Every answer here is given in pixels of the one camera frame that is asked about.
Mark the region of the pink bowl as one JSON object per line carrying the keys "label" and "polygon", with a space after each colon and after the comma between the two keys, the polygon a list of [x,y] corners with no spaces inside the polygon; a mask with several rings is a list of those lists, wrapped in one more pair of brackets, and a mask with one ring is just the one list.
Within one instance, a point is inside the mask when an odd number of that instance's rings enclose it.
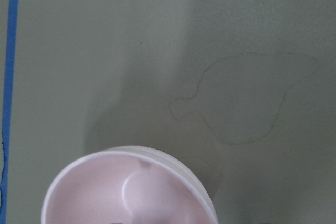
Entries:
{"label": "pink bowl", "polygon": [[218,223],[208,192],[175,157],[119,146],[67,165],[49,186],[42,223]]}

